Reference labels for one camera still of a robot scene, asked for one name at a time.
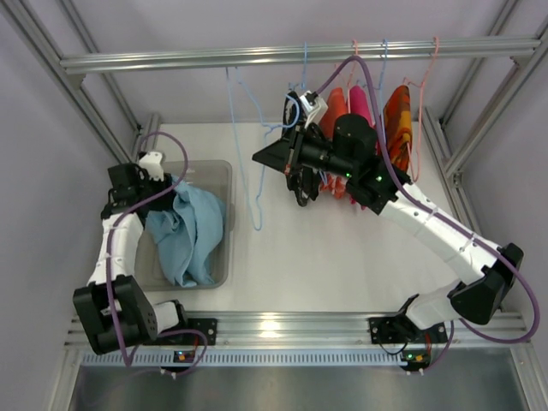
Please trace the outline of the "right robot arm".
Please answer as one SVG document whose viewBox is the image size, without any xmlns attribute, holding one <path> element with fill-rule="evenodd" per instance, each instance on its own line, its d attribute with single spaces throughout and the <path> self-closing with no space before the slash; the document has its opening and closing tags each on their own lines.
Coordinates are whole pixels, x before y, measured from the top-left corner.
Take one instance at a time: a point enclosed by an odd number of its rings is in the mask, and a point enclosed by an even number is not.
<svg viewBox="0 0 548 411">
<path fill-rule="evenodd" d="M 301 206 L 317 197 L 320 171 L 345 177 L 353 200 L 406 230 L 457 275 L 452 285 L 409 297 L 386 319 L 391 331 L 411 342 L 446 321 L 487 325 L 514 284 L 522 250 L 488 242 L 437 208 L 405 172 L 384 161 L 377 142 L 364 117 L 347 114 L 336 120 L 331 140 L 319 126 L 298 122 L 252 160 L 284 174 Z"/>
</svg>

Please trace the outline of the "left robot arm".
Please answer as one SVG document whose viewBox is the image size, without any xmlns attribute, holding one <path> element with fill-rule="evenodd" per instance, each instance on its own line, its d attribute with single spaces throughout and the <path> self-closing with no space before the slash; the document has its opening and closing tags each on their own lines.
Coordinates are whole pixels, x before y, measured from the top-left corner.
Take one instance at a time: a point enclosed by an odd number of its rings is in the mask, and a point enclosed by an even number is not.
<svg viewBox="0 0 548 411">
<path fill-rule="evenodd" d="M 103 240 L 87 284 L 73 304 L 95 354 L 154 342 L 187 323 L 178 301 L 152 304 L 134 276 L 137 249 L 151 211 L 168 211 L 175 193 L 159 152 L 108 170 L 111 188 L 101 212 Z"/>
</svg>

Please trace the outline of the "black white patterned garment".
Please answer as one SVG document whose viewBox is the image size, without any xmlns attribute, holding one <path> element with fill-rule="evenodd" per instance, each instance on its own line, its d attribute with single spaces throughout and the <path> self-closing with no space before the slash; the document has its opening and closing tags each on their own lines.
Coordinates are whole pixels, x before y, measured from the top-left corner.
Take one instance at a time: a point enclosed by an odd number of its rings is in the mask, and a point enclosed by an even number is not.
<svg viewBox="0 0 548 411">
<path fill-rule="evenodd" d="M 283 154 L 283 174 L 286 177 L 287 188 L 293 192 L 297 204 L 301 207 L 310 200 L 316 200 L 319 195 L 320 177 L 318 171 L 302 164 L 298 159 L 304 140 L 308 120 L 307 110 L 295 91 L 287 94 L 282 132 L 282 140 L 287 144 Z"/>
</svg>

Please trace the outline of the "light blue trousers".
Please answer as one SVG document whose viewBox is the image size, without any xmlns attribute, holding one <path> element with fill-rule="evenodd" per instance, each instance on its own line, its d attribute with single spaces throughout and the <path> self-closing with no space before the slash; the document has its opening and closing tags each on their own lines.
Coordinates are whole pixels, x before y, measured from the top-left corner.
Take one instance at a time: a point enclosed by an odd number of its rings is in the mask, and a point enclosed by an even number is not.
<svg viewBox="0 0 548 411">
<path fill-rule="evenodd" d="M 164 277 L 183 288 L 213 285 L 211 254 L 223 239 L 226 205 L 186 182 L 172 193 L 170 211 L 151 211 L 146 218 Z"/>
</svg>

